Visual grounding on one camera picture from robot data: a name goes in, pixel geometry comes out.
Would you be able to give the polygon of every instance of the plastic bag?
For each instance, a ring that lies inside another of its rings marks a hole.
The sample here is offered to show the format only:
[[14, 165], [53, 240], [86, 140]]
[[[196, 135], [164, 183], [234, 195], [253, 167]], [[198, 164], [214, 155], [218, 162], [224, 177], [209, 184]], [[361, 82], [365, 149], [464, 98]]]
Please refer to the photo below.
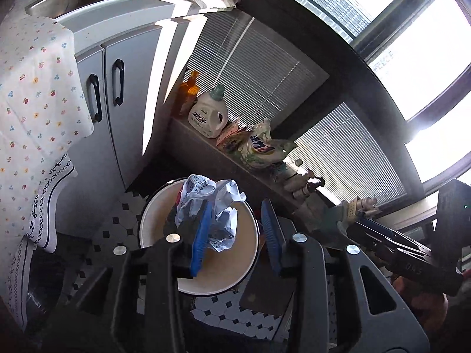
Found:
[[253, 134], [240, 147], [242, 163], [250, 169], [262, 169], [281, 162], [298, 145], [295, 142], [270, 137], [268, 119], [257, 124]]
[[196, 216], [203, 201], [209, 200], [213, 205], [214, 219], [207, 246], [217, 252], [230, 249], [237, 231], [237, 210], [230, 205], [246, 200], [237, 183], [231, 179], [214, 182], [205, 176], [192, 174], [183, 183], [179, 196], [175, 216], [177, 227], [184, 219]]

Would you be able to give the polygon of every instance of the laundry detergent bottle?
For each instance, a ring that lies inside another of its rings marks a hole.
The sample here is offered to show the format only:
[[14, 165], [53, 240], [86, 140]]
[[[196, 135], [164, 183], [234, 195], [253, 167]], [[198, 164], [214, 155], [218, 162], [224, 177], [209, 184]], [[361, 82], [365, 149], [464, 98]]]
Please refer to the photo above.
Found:
[[201, 94], [188, 114], [188, 122], [206, 138], [216, 138], [228, 123], [224, 86], [217, 84], [211, 91]]

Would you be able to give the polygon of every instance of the amber glass bottle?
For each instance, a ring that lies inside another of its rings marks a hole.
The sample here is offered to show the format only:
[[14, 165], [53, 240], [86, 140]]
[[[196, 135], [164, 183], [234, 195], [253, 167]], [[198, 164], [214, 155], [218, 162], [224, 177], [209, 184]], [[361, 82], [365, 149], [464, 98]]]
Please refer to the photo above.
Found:
[[172, 115], [183, 117], [187, 116], [195, 103], [196, 96], [200, 88], [196, 85], [196, 79], [199, 76], [199, 72], [193, 70], [187, 82], [183, 82], [177, 91], [175, 103], [172, 108]]

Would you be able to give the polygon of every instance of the white bowl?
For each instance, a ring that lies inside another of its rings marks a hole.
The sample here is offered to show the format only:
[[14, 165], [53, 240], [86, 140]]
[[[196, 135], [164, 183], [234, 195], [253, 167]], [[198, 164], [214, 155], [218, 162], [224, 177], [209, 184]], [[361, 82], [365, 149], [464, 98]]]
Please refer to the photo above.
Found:
[[[140, 223], [141, 248], [149, 247], [163, 237], [165, 220], [184, 181], [164, 186], [149, 201]], [[178, 279], [179, 291], [194, 296], [212, 296], [231, 289], [251, 270], [258, 251], [257, 222], [246, 203], [235, 202], [231, 206], [237, 209], [234, 245], [222, 252], [206, 249], [198, 275], [193, 279]]]

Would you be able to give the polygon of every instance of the black cabinet handle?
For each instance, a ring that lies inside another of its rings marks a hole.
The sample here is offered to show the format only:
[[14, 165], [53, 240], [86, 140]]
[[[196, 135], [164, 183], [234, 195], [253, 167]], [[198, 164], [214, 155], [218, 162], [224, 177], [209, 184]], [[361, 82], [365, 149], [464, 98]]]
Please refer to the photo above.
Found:
[[89, 79], [95, 88], [95, 98], [97, 99], [98, 113], [95, 114], [94, 119], [96, 122], [101, 122], [103, 119], [103, 112], [101, 111], [100, 85], [98, 84], [98, 76], [96, 74], [90, 74]]
[[118, 58], [115, 61], [115, 67], [119, 69], [119, 75], [121, 80], [121, 95], [119, 97], [116, 97], [115, 102], [118, 106], [121, 106], [122, 101], [124, 100], [124, 61]]

